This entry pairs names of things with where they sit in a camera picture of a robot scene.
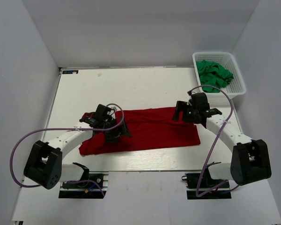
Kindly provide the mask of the red t-shirt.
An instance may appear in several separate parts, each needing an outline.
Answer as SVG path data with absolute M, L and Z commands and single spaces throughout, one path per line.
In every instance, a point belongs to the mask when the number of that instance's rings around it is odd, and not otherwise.
M 172 120 L 175 107 L 124 110 L 124 118 L 131 137 L 120 136 L 108 143 L 99 133 L 82 143 L 82 156 L 104 153 L 153 150 L 200 145 L 197 127 L 194 124 Z

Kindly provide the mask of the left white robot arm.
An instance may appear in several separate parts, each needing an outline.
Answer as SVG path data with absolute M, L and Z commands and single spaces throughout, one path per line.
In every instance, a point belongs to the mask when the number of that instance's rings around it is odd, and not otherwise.
M 79 187 L 85 187 L 89 183 L 89 169 L 79 163 L 64 164 L 62 161 L 78 145 L 100 134 L 108 143 L 117 142 L 121 136 L 131 137 L 124 119 L 117 121 L 108 116 L 106 120 L 96 120 L 93 115 L 85 115 L 73 130 L 48 142 L 35 142 L 24 168 L 24 176 L 46 189 L 53 188 L 59 182 L 75 182 Z

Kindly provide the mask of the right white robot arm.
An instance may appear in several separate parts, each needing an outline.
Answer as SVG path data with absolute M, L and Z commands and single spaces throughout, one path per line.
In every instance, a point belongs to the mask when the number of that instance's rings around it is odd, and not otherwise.
M 243 186 L 272 176 L 268 147 L 263 140 L 253 140 L 235 128 L 222 112 L 209 107 L 197 110 L 187 102 L 177 101 L 173 120 L 201 124 L 204 128 L 217 135 L 232 152 L 230 163 L 215 163 L 207 166 L 202 181 L 213 187 L 219 180 L 233 180 Z

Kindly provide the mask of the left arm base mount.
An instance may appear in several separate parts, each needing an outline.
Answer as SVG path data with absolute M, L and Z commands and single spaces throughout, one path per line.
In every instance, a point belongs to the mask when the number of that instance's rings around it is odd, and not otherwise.
M 63 182 L 59 189 L 59 199 L 104 199 L 108 189 L 108 172 L 90 172 L 86 182 Z

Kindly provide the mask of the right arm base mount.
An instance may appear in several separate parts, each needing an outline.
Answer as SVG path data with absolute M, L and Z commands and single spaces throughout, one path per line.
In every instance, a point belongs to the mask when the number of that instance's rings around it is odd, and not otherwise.
M 214 188 L 202 197 L 196 196 L 196 188 L 199 181 L 200 173 L 186 173 L 181 177 L 182 181 L 186 182 L 186 194 L 188 200 L 220 200 L 220 199 L 231 199 L 230 185 L 228 182 L 225 184 Z M 208 172 L 205 172 L 200 183 L 199 194 L 218 185 L 223 180 L 213 180 L 211 179 Z

